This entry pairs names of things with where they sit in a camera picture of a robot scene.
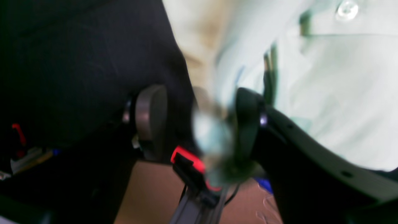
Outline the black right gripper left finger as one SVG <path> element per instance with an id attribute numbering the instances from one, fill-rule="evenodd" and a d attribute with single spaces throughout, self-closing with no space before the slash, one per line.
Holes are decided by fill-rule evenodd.
<path id="1" fill-rule="evenodd" d="M 81 144 L 79 224 L 114 223 L 136 162 L 162 160 L 167 116 L 166 86 L 149 85 L 134 93 L 104 130 Z"/>

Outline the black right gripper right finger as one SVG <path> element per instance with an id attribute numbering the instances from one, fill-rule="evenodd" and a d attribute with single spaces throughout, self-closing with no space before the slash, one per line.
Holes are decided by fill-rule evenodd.
<path id="1" fill-rule="evenodd" d="M 397 181 L 325 149 L 247 88 L 236 93 L 240 143 L 270 180 L 285 224 L 396 224 Z"/>

